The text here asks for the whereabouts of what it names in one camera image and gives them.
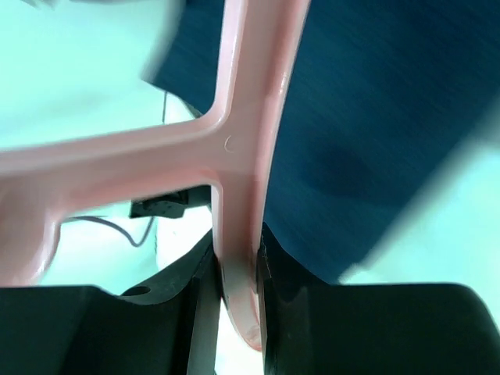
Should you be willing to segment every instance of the pink plastic object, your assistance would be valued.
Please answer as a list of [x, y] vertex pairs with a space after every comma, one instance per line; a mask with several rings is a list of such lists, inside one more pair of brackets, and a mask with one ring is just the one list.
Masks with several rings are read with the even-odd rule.
[[0, 285], [35, 283], [52, 261], [60, 223], [77, 210], [211, 184], [230, 317], [260, 349], [254, 258], [308, 7], [226, 0], [216, 99], [200, 119], [0, 153]]

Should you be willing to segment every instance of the black plastic part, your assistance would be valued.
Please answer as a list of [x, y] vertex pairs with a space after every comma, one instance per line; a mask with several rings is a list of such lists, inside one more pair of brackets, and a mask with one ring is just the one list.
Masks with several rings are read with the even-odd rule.
[[456, 284], [330, 286], [267, 226], [258, 255], [266, 375], [499, 374], [484, 303]]
[[213, 375], [220, 296], [211, 233], [122, 296], [0, 289], [0, 373]]
[[160, 216], [178, 219], [186, 209], [210, 205], [210, 186], [197, 186], [183, 191], [132, 202], [130, 217]]

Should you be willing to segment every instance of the pink handle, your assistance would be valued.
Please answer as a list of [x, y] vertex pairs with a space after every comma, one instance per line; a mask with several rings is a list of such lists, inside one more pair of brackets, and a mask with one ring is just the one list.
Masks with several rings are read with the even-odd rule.
[[0, 284], [32, 284], [69, 214], [211, 184], [230, 317], [261, 348], [254, 258], [309, 0], [226, 0], [216, 99], [200, 119], [0, 153]]

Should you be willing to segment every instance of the screw hole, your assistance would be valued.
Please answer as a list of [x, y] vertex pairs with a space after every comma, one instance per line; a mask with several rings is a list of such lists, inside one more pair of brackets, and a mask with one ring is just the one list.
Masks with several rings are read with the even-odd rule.
[[132, 297], [134, 295], [146, 295], [147, 293], [149, 293], [151, 291], [151, 289], [149, 287], [143, 287], [143, 286], [139, 286], [139, 287], [131, 287], [130, 289], [127, 289], [123, 294], [122, 296], [123, 297]]

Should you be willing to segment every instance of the dark blue cloth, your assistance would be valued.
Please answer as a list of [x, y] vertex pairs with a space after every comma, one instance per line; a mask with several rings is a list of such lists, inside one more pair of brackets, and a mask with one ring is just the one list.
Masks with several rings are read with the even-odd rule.
[[[187, 5], [155, 84], [213, 102], [223, 2]], [[334, 283], [362, 260], [500, 87], [500, 2], [312, 0], [265, 221]]]

